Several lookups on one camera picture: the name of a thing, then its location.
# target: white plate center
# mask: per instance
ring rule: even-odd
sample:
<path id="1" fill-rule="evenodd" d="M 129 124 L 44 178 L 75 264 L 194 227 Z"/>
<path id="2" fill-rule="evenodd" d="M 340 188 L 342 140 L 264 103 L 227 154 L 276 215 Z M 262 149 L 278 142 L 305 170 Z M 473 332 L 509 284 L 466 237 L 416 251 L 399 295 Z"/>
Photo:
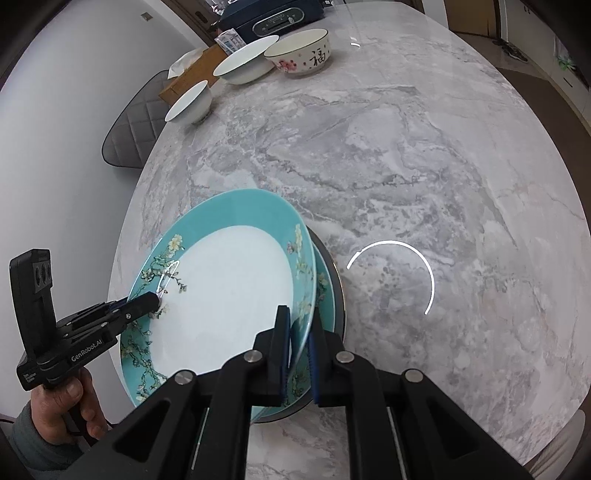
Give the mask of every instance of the white plate center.
<path id="1" fill-rule="evenodd" d="M 278 305 L 293 306 L 290 265 L 281 245 L 253 226 L 237 225 L 205 236 L 180 258 L 164 310 L 152 319 L 150 352 L 156 371 L 170 377 L 220 368 L 252 348 L 272 328 Z"/>

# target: tissue box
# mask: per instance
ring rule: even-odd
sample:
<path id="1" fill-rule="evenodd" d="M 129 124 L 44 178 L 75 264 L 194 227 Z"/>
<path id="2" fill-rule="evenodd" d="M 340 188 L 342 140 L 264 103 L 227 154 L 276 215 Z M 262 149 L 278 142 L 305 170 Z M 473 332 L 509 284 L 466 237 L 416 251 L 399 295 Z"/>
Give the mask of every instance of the tissue box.
<path id="1" fill-rule="evenodd" d="M 202 80 L 207 80 L 207 84 L 211 87 L 217 82 L 213 71 L 227 56 L 218 44 L 209 47 L 183 74 L 173 79 L 158 96 L 167 104 L 173 105 L 182 94 Z"/>

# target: gray sleeve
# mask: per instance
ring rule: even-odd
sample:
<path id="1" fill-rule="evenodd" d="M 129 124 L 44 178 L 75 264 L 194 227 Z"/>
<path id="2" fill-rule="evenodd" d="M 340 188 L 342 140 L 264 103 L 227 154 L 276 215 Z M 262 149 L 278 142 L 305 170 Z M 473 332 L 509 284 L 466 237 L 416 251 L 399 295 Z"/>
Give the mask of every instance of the gray sleeve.
<path id="1" fill-rule="evenodd" d="M 35 480 L 54 480 L 82 455 L 76 445 L 51 445 L 41 438 L 27 403 L 16 419 L 8 441 Z"/>

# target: blue appliance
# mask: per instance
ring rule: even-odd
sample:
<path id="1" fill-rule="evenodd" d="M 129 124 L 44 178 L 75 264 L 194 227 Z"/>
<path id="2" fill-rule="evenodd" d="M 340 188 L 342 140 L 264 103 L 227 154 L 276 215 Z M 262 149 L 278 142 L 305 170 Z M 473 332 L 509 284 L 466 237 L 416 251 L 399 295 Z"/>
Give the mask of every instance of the blue appliance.
<path id="1" fill-rule="evenodd" d="M 233 28 L 246 43 L 267 35 L 283 35 L 324 16 L 330 0 L 237 0 L 220 19 L 222 31 Z"/>

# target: hand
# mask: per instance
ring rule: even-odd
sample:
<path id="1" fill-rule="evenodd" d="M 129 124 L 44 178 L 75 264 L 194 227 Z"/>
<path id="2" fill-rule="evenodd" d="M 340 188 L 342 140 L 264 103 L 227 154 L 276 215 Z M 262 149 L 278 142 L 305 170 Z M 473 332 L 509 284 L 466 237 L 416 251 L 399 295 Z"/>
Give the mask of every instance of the hand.
<path id="1" fill-rule="evenodd" d="M 107 422 L 86 368 L 80 370 L 79 378 L 71 378 L 54 390 L 39 385 L 31 391 L 31 418 L 41 438 L 52 445 L 73 443 L 62 415 L 77 403 L 80 403 L 80 414 L 86 420 L 88 434 L 98 440 L 102 438 Z"/>

